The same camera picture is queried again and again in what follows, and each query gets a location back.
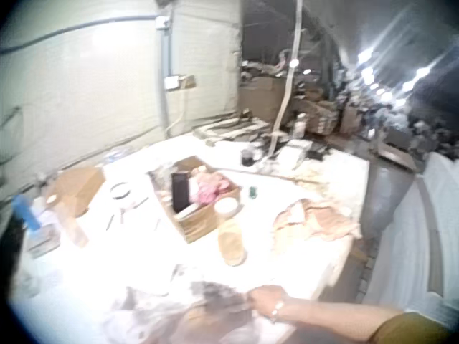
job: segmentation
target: table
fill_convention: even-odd
[[[186,244],[159,208],[145,172],[164,160],[174,162],[192,155],[215,168],[242,168],[238,145],[218,143],[211,148],[192,135],[184,135],[104,166],[107,181],[93,199],[90,210],[78,219],[90,243],[78,249],[62,235],[58,249],[34,261],[41,290],[33,298],[12,297],[11,304],[19,319],[40,342],[107,343],[100,324],[105,322],[113,301],[124,296],[126,285],[161,289],[163,286],[156,284],[156,280],[161,280],[158,276],[167,275],[171,265],[177,262],[199,267],[206,280],[229,285],[240,292],[275,283],[284,286],[294,297],[318,297],[326,285],[333,285],[338,279],[351,250],[352,237],[334,242],[312,238],[278,261],[269,259],[270,228],[277,214],[300,198],[319,199],[314,192],[269,176],[223,171],[242,187],[244,208],[236,220],[242,228],[248,256],[240,267],[228,267],[222,261],[217,231]],[[352,216],[359,219],[368,162],[333,150],[322,164],[330,190],[338,198],[347,197],[343,201],[350,204]],[[108,189],[119,181],[129,181],[139,199],[148,199],[135,211],[126,213],[124,224],[116,216],[106,231],[114,212],[108,201]],[[247,197],[251,186],[258,188],[255,200]],[[56,221],[49,212],[43,213],[41,220]],[[152,262],[158,262],[155,279],[152,274],[144,273],[152,269]],[[259,343],[276,343],[294,329],[291,325],[273,325],[262,318],[256,321]]]

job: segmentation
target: concrete floor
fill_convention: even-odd
[[[349,140],[342,137],[334,137],[332,141],[330,143],[334,148],[370,161],[368,188],[361,215],[363,239],[356,245],[369,257],[376,258],[382,231],[391,222],[394,210],[407,193],[415,175],[393,163],[373,156],[368,151],[366,141],[358,138]],[[320,299],[327,302],[359,303],[359,298],[363,296],[359,290],[366,289],[371,272],[365,262],[349,256],[336,285],[325,290]],[[321,329],[303,328],[297,330],[286,343],[337,344],[348,342]]]

